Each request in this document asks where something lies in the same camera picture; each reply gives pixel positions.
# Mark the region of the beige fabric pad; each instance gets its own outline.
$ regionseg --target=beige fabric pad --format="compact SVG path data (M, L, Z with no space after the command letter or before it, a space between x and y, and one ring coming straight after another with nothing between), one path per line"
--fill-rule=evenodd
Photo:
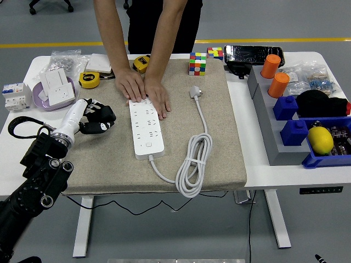
M189 76L188 66L187 59L170 60L162 80L172 112L161 121L165 155L155 158L156 166L165 177L174 180L189 139L204 132L195 101L189 96L190 87L196 85L203 91L199 102L213 139L202 189L241 188L246 183L246 171L223 63L207 59L205 76ZM80 98L110 105L117 120L104 134L75 135L75 144L66 157L73 163L74 171L64 194L177 191L175 185L156 175L148 160L135 158L129 107L114 79L102 80L94 89L82 89Z

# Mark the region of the blue bin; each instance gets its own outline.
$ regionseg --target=blue bin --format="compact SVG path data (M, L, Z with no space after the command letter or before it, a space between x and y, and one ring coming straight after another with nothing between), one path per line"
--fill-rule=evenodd
M332 118L300 118L305 121L308 128L315 121L320 121L323 127L331 128L337 127L348 127L351 131L351 117L332 117ZM313 169L317 167L333 167L333 166L349 166L351 165L351 155L338 155L338 156L316 156L312 150L311 144L307 139L311 153L303 160L302 165L306 169Z

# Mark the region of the purple bowl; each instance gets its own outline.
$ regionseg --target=purple bowl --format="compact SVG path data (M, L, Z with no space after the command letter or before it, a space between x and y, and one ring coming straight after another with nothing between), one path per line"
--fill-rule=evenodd
M74 87L73 89L73 92L75 93L75 96L77 98L77 90L75 88L75 85L73 83L73 80L71 80L69 77L67 77L67 81L72 83L72 86ZM72 102L74 102L74 100L71 100L71 101L68 101L68 102L65 102L63 104L57 104L57 105L54 105L54 106L50 106L49 104L49 100L46 100L46 101L42 101L41 98L39 98L39 93L43 90L43 85L41 82L39 82L38 84L36 84L33 88L33 101L34 101L34 104L38 107L38 108L42 108L44 109L45 111L53 111L53 110L57 110L59 108L64 108L64 107L67 107L69 104L72 104Z

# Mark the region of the person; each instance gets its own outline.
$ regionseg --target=person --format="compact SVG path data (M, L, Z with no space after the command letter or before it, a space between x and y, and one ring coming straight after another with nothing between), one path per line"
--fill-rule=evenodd
M202 0L133 0L129 16L128 50L151 54L144 79L131 69L115 0L94 0L99 32L116 86L133 102L146 95L160 120L171 111L167 90L161 84L172 53L190 53L199 27Z

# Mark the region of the chair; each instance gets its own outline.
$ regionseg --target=chair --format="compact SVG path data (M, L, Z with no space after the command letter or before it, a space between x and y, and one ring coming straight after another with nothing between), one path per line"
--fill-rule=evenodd
M40 0L33 0L30 4L29 4L29 12L32 14L32 15L35 15L36 14L36 11L34 9L34 5L36 3L38 3ZM68 12L72 13L73 12L73 6L71 5L70 1L69 0L64 0L67 4L68 4Z

